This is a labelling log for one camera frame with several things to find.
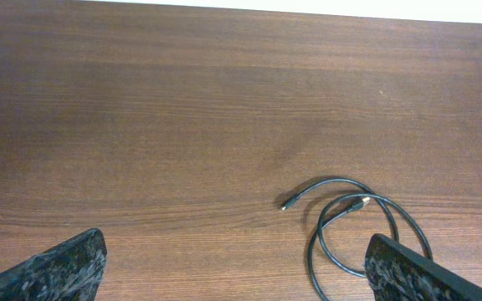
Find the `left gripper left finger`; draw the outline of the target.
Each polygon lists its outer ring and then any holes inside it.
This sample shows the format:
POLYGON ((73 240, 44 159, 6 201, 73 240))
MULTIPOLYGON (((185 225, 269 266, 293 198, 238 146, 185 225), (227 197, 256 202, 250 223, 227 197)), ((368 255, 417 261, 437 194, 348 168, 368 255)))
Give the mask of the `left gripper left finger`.
POLYGON ((0 273, 0 300, 93 300, 106 260, 104 235, 91 228, 0 273))

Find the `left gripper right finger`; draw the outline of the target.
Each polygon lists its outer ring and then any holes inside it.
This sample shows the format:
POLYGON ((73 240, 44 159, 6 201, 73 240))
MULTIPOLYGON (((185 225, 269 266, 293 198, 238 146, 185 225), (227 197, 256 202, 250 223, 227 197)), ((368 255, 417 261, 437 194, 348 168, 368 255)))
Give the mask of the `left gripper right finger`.
POLYGON ((482 288, 382 234, 365 256, 376 300, 482 301, 482 288))

